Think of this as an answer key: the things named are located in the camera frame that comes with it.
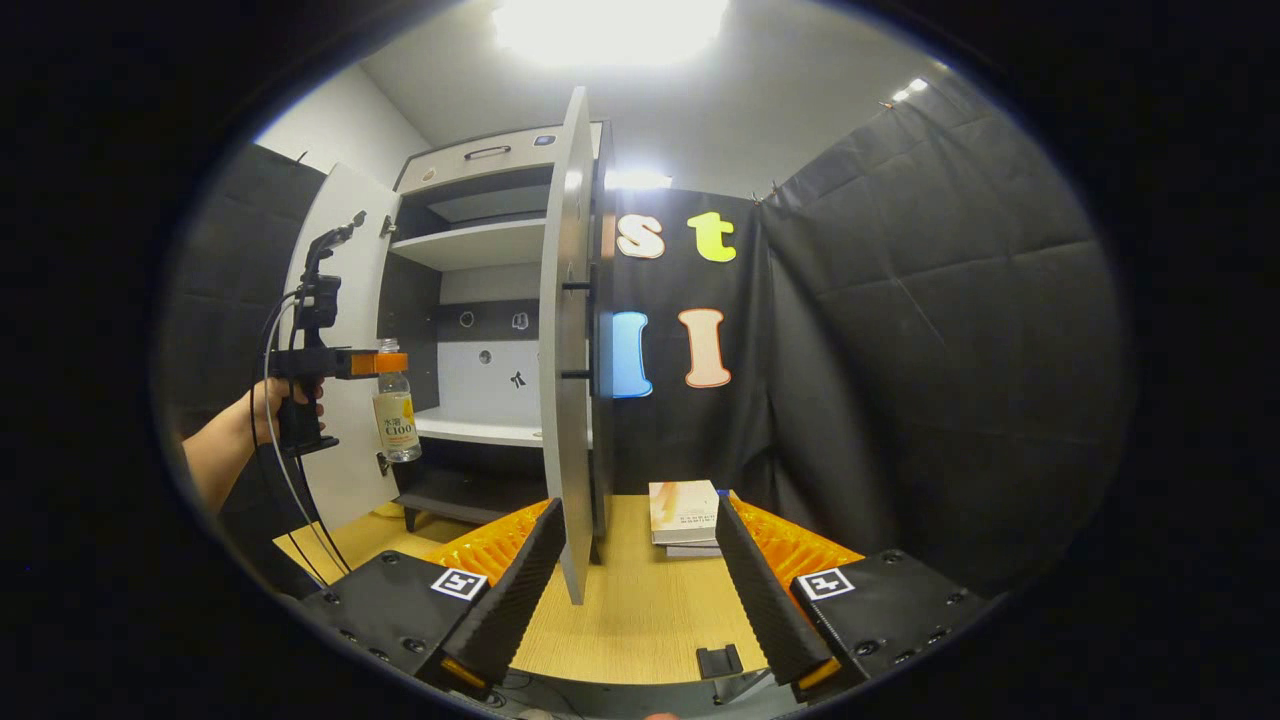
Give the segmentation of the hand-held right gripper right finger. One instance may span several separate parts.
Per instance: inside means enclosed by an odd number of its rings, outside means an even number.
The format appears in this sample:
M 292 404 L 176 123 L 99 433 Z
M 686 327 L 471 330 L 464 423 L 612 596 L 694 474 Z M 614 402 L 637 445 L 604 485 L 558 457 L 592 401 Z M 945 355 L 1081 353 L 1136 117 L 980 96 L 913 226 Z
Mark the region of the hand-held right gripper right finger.
M 904 550 L 859 553 L 735 495 L 716 538 L 776 683 L 819 703 L 933 655 L 988 597 Z

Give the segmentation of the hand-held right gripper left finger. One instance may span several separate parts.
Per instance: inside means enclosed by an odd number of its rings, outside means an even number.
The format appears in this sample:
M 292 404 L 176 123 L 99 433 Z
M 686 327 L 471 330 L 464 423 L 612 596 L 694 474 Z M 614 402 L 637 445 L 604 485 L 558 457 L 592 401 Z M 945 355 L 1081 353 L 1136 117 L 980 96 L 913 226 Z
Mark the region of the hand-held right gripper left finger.
M 548 498 L 425 559 L 384 551 L 300 606 L 397 671 L 484 701 L 506 679 L 564 544 L 563 503 Z

